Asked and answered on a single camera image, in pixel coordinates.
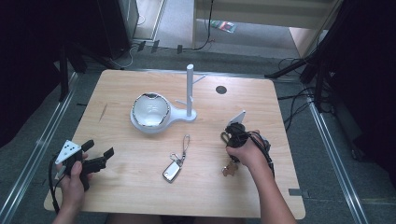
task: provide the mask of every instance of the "table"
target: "table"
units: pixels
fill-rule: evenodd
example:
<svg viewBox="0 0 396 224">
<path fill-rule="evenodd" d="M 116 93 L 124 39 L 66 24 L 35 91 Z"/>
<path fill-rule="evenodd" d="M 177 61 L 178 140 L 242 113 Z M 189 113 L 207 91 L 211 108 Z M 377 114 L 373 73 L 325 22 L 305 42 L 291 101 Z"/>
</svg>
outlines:
<svg viewBox="0 0 396 224">
<path fill-rule="evenodd" d="M 83 211 L 206 217 L 260 217 L 259 196 L 247 167 L 239 164 L 234 176 L 221 169 L 230 161 L 220 139 L 228 121 L 242 110 L 247 130 L 261 130 L 270 144 L 276 183 L 297 219 L 305 216 L 303 199 L 290 195 L 299 189 L 290 147 L 282 122 L 274 84 L 268 79 L 206 76 L 193 85 L 193 123 L 178 121 L 163 133 L 139 132 L 130 120 L 134 100 L 155 91 L 173 105 L 185 101 L 183 73 L 106 70 L 101 75 L 73 142 L 93 139 L 90 158 L 114 147 L 107 168 L 94 175 Z M 227 89 L 216 92 L 217 86 Z M 174 183 L 163 171 L 170 153 L 181 154 L 183 136 L 191 142 L 187 158 Z M 57 197 L 61 203 L 61 191 Z M 50 195 L 45 208 L 53 210 Z"/>
</svg>

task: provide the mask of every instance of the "white pole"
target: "white pole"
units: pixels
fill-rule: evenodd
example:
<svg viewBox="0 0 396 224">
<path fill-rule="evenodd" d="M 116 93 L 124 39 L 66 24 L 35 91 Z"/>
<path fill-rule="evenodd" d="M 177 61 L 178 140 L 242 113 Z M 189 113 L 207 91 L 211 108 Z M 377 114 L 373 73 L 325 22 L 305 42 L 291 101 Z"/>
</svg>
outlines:
<svg viewBox="0 0 396 224">
<path fill-rule="evenodd" d="M 194 73 L 194 65 L 187 66 L 187 117 L 191 117 L 192 111 L 192 78 Z"/>
</svg>

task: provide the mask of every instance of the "person's left hand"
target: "person's left hand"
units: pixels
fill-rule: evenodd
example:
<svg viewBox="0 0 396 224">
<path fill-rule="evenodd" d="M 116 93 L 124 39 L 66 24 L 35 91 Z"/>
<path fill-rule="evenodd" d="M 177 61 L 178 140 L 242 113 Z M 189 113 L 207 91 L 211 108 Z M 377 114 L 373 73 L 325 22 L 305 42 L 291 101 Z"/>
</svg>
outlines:
<svg viewBox="0 0 396 224">
<path fill-rule="evenodd" d="M 87 159 L 88 154 L 83 154 L 82 158 Z M 60 170 L 62 167 L 61 164 L 57 165 L 57 170 Z M 81 161 L 76 161 L 73 164 L 71 174 L 65 175 L 61 180 L 61 189 L 62 189 L 62 206 L 60 213 L 66 214 L 70 217 L 75 217 L 78 212 L 81 210 L 82 205 L 84 204 L 85 192 L 84 187 L 79 179 L 79 175 L 82 171 Z M 88 179 L 92 178 L 92 174 L 87 175 Z"/>
</svg>

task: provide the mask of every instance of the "key ring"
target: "key ring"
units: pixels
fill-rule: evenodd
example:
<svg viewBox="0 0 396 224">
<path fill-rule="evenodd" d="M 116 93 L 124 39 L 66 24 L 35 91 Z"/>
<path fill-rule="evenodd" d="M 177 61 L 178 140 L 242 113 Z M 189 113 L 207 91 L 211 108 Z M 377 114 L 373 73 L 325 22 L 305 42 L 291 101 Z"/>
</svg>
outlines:
<svg viewBox="0 0 396 224">
<path fill-rule="evenodd" d="M 230 141 L 230 135 L 228 135 L 226 132 L 222 132 L 221 135 L 221 140 L 227 145 L 228 141 Z"/>
<path fill-rule="evenodd" d="M 186 152 L 187 152 L 187 148 L 189 147 L 189 144 L 190 144 L 190 135 L 187 133 L 186 135 L 184 135 L 183 138 L 183 154 L 181 158 L 175 152 L 171 153 L 169 158 L 171 158 L 171 160 L 173 161 L 180 161 L 181 163 L 183 163 L 183 161 L 186 159 L 186 154 L 187 154 Z"/>
</svg>

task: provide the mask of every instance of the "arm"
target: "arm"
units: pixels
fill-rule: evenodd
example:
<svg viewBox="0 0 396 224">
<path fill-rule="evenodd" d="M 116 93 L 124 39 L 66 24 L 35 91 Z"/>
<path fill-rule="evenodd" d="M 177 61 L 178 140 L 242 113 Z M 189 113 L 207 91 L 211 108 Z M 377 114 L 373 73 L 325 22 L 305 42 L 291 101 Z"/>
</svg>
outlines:
<svg viewBox="0 0 396 224">
<path fill-rule="evenodd" d="M 253 141 L 249 138 L 243 146 L 227 147 L 226 150 L 246 165 L 253 177 L 259 192 L 262 223 L 296 223 L 277 187 L 267 160 Z"/>
<path fill-rule="evenodd" d="M 83 154 L 82 158 L 87 159 L 88 155 Z M 76 161 L 72 167 L 70 176 L 66 175 L 61 180 L 62 188 L 62 205 L 56 218 L 53 220 L 53 224 L 71 224 L 76 223 L 76 219 L 79 211 L 84 204 L 85 192 L 84 187 L 79 179 L 79 175 L 82 171 L 82 164 L 80 161 Z"/>
</svg>

